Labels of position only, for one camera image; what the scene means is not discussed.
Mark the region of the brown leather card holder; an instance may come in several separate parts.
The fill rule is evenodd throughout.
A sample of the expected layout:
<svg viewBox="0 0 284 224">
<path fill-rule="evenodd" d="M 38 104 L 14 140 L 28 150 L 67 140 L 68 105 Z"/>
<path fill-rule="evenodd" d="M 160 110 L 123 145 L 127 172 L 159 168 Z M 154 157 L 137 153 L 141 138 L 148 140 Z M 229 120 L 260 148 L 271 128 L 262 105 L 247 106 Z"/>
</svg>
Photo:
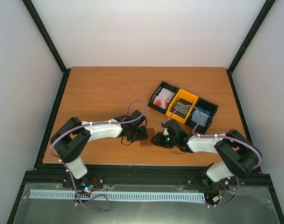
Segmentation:
<svg viewBox="0 0 284 224">
<path fill-rule="evenodd" d="M 151 142 L 151 139 L 155 136 L 154 128 L 146 128 L 147 139 L 140 141 L 141 147 L 152 147 L 154 144 Z"/>
</svg>

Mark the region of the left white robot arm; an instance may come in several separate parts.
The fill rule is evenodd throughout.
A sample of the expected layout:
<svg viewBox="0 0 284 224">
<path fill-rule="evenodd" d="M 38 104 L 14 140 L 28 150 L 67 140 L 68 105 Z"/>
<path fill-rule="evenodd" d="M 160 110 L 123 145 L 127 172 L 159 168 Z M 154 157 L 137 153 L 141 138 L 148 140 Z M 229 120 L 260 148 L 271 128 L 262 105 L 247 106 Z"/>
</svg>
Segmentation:
<svg viewBox="0 0 284 224">
<path fill-rule="evenodd" d="M 108 121 L 86 122 L 70 118 L 51 138 L 51 149 L 73 175 L 73 182 L 80 188 L 90 182 L 88 170 L 81 158 L 86 144 L 104 138 L 126 138 L 133 143 L 148 138 L 146 117 L 138 110 L 132 114 L 114 117 Z"/>
</svg>

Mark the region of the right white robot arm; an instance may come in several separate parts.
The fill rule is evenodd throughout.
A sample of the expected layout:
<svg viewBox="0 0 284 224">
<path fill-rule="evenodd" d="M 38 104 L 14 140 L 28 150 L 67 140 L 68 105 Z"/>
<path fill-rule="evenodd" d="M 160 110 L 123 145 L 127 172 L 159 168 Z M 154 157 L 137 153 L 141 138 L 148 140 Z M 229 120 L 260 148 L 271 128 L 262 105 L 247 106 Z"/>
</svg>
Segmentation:
<svg viewBox="0 0 284 224">
<path fill-rule="evenodd" d="M 219 182 L 228 177 L 246 178 L 261 165 L 262 154 L 237 130 L 204 135 L 187 134 L 176 120 L 162 124 L 164 131 L 157 133 L 151 143 L 164 148 L 177 147 L 183 153 L 218 154 L 221 161 L 213 163 L 204 172 L 203 182 Z"/>
</svg>

